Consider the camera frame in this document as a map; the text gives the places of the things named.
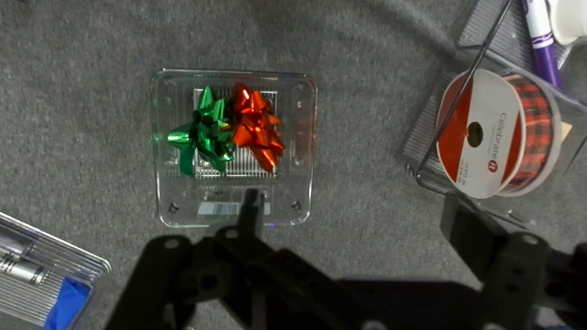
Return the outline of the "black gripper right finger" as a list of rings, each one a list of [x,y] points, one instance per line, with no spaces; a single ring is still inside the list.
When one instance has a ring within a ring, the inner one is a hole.
[[[477,330],[532,330],[551,309],[573,330],[587,330],[587,245],[571,254],[529,232],[507,232],[468,199],[448,195],[441,232],[483,283],[468,325]]]

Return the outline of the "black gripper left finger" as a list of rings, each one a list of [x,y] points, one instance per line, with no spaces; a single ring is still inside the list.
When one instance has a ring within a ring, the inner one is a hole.
[[[286,250],[259,239],[264,197],[248,190],[237,223],[193,245],[186,237],[151,241],[107,330],[186,330],[202,303],[220,302],[244,330],[342,330],[332,281]]]

